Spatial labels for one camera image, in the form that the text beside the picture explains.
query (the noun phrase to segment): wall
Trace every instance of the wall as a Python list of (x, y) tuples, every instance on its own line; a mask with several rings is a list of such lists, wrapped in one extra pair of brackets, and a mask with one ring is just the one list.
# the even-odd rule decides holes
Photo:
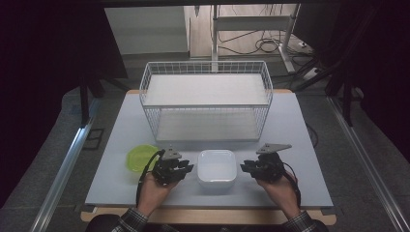
[(107, 8), (122, 55), (188, 51), (184, 7)]

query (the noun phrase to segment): white wire basket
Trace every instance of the white wire basket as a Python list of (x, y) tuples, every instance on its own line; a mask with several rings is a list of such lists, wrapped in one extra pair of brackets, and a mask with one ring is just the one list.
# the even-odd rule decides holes
[(157, 141), (257, 141), (273, 95), (263, 61), (148, 63), (139, 91)]

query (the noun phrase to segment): white plastic bowl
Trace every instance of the white plastic bowl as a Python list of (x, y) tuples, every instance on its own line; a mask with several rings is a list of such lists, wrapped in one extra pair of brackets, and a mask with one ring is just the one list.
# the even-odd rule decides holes
[(198, 156), (198, 181), (206, 189), (226, 189), (234, 184), (235, 155), (228, 150), (206, 150)]

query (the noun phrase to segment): green plate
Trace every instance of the green plate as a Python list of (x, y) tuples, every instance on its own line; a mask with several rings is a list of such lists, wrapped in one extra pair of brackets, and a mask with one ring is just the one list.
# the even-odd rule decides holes
[[(149, 144), (143, 144), (132, 148), (127, 154), (127, 168), (134, 172), (142, 172), (152, 155), (158, 150), (157, 147)], [(150, 169), (154, 167), (155, 160), (151, 162)]]

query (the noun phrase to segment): hand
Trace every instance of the hand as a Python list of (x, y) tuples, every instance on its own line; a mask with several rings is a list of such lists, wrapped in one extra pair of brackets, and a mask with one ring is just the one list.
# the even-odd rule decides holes
[(177, 185), (178, 183), (176, 182), (162, 186), (158, 184), (150, 172), (147, 173), (136, 210), (146, 217), (149, 217), (162, 204), (171, 190)]
[(293, 190), (290, 182), (282, 176), (274, 183), (268, 183), (261, 180), (256, 180), (257, 184), (265, 189), (269, 198), (284, 212), (288, 219), (297, 216), (301, 210), (298, 207), (296, 193)]

